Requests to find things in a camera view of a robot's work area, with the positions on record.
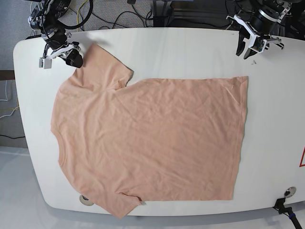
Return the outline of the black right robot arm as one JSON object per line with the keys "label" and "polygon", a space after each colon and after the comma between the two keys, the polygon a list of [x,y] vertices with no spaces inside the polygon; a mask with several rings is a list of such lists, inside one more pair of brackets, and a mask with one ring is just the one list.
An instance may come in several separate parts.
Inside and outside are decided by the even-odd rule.
{"label": "black right robot arm", "polygon": [[90,7],[85,19],[74,25],[68,26],[59,18],[66,13],[70,0],[38,0],[28,18],[32,30],[40,31],[42,39],[46,42],[43,55],[39,60],[39,67],[50,69],[52,60],[60,57],[69,66],[81,68],[83,59],[78,42],[68,42],[71,37],[67,30],[80,28],[88,21],[93,11],[93,1],[89,1]]}

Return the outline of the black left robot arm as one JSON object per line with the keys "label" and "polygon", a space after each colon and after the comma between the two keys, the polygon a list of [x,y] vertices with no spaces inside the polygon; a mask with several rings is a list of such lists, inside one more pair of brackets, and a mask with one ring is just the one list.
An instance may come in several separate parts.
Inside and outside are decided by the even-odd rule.
{"label": "black left robot arm", "polygon": [[227,19],[240,25],[238,33],[238,45],[236,56],[240,56],[244,50],[244,59],[253,55],[263,53],[275,44],[283,49],[282,39],[273,37],[271,32],[276,24],[288,14],[292,3],[285,0],[264,0],[261,3],[257,0],[250,1],[254,12],[248,21],[244,21],[239,15],[233,17],[227,15]]}

